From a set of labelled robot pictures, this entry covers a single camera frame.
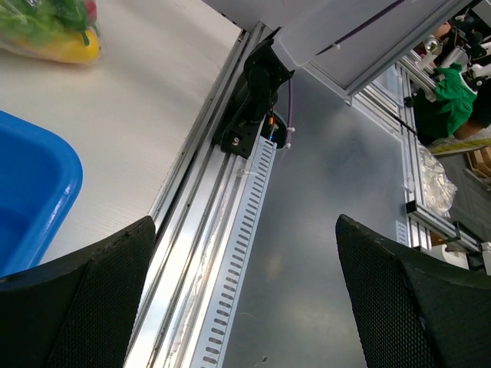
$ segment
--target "metal sheet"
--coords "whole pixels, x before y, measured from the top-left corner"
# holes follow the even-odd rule
[[[473,10],[487,25],[491,25],[491,4],[489,3],[489,0],[480,2]]]
[[[222,366],[274,159],[275,145],[261,137],[249,160],[250,171],[244,174],[247,181],[226,249],[213,266],[216,272],[215,281],[209,279],[214,283],[209,303],[203,303],[199,313],[203,323],[201,328],[195,324],[196,348],[179,366]]]
[[[190,154],[193,159],[168,218],[164,221],[160,215],[165,209],[156,212],[160,237],[143,288],[126,368],[163,366],[162,360],[167,358],[170,360],[165,365],[172,366],[181,350],[186,349],[187,336],[194,325],[189,319],[200,306],[207,269],[214,259],[213,239],[222,236],[218,224],[233,217],[226,203],[240,194],[240,187],[234,186],[238,178],[235,173],[246,167],[244,159],[229,157],[211,145],[213,131],[242,72],[243,55],[257,45],[262,32],[263,28],[258,27],[253,34],[239,39],[240,47],[229,59],[228,77],[221,80],[197,122],[199,127],[204,124],[209,129],[201,137],[196,133],[196,138],[203,141],[186,152],[185,156]],[[159,202],[166,202],[166,192]]]
[[[239,34],[199,0],[97,6],[104,53],[94,67],[0,51],[0,108],[66,139],[84,166],[43,261],[149,212]]]
[[[383,127],[388,133],[400,140],[401,125],[393,117],[387,114],[384,107],[382,107],[384,105],[379,105],[378,101],[379,100],[376,97],[373,97],[369,90],[365,89],[357,94],[351,103],[363,114],[370,117],[371,121]]]
[[[403,76],[403,91],[404,95],[409,96],[411,87],[410,87],[410,75],[406,73],[402,68],[397,67]],[[414,118],[414,109],[412,108],[404,108],[404,116],[406,117],[406,121],[410,127],[413,128],[413,131],[416,129],[416,120]],[[404,157],[408,159],[407,164],[410,167],[410,177],[412,178],[412,183],[409,187],[412,188],[412,192],[408,192],[407,201],[410,202],[415,199],[420,199],[420,201],[424,202],[423,196],[423,180],[421,175],[421,157],[420,151],[418,149],[418,138],[416,135],[409,131],[403,130],[404,139],[407,140],[407,145],[405,144],[404,149],[406,152],[404,153]],[[415,222],[413,219],[408,219],[410,225],[410,246],[412,247],[421,247],[423,250],[431,249],[431,238],[430,231],[424,227],[422,224]]]
[[[313,62],[342,90],[354,94],[372,82],[377,75],[469,1],[406,0],[341,42],[340,48],[332,48],[316,57]],[[258,21],[262,21],[271,29],[285,27],[302,12],[327,1],[204,0],[204,2],[240,27],[250,31]],[[353,12],[359,11],[359,8],[354,7]],[[333,19],[327,17],[325,21],[333,24],[333,27],[338,25],[338,17]]]
[[[372,82],[375,90],[379,90],[383,97],[386,97],[391,103],[399,109],[404,107],[404,93],[402,91],[402,77],[397,71],[397,67],[392,65],[384,73],[378,76]]]
[[[304,71],[293,90],[296,133],[273,166],[226,368],[366,366],[334,224],[345,213],[396,239],[406,223],[400,142]]]

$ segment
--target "green vegetable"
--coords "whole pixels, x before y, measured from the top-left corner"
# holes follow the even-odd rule
[[[63,24],[49,0],[0,0],[0,37],[39,48],[63,35]]]
[[[85,34],[88,26],[87,10],[84,0],[55,0],[58,8],[58,19],[63,26],[72,31],[82,33],[84,43],[88,45],[89,39]]]

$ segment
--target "green cloth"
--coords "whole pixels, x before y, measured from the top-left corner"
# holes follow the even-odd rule
[[[460,64],[448,68],[435,68],[435,72],[445,76],[437,83],[437,101],[431,103],[420,90],[414,99],[414,115],[419,132],[434,139],[451,136],[473,112],[473,102],[477,95],[462,81]]]

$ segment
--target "wire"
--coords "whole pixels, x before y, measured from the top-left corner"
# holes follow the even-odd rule
[[[269,119],[268,119],[268,125],[275,125],[275,107],[272,106],[271,110],[269,111]]]
[[[382,18],[384,15],[386,15],[392,9],[396,8],[398,5],[402,4],[405,1],[406,0],[396,0],[395,2],[393,2],[392,4],[387,6],[384,10],[379,11],[376,15],[374,15],[373,17],[368,19],[365,23],[363,23],[362,25],[359,25],[358,27],[356,27],[353,31],[349,32],[348,34],[345,34],[343,37],[341,37],[339,40],[337,40],[334,44],[330,44],[324,50],[319,51],[315,56],[319,56],[320,54],[324,54],[326,51],[331,50],[335,44],[340,44],[341,42],[346,41],[349,38],[351,38],[352,36],[356,35],[358,32],[363,31],[366,27],[368,27],[369,25],[371,25],[372,23],[374,23],[378,19]]]
[[[486,55],[483,55],[483,56],[479,56],[479,57],[473,58],[472,61],[478,61],[478,60],[487,58],[488,56],[490,56],[490,55],[486,54]]]
[[[292,79],[288,79],[288,117],[286,119],[286,142],[290,143],[292,140],[291,132],[288,128],[292,127],[292,116],[293,116],[293,83]]]
[[[273,134],[275,133],[275,125],[271,125],[271,130],[269,131],[269,140],[273,141]]]
[[[455,31],[455,38],[453,39],[453,46],[456,48],[457,47],[457,36],[459,35],[459,30],[457,29],[457,27],[454,27],[454,31]]]

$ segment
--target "gray metal floor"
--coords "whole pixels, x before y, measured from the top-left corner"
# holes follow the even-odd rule
[[[297,132],[275,159],[225,368],[366,366],[334,225],[344,213],[395,239],[406,222],[399,142],[309,74],[293,88]]]

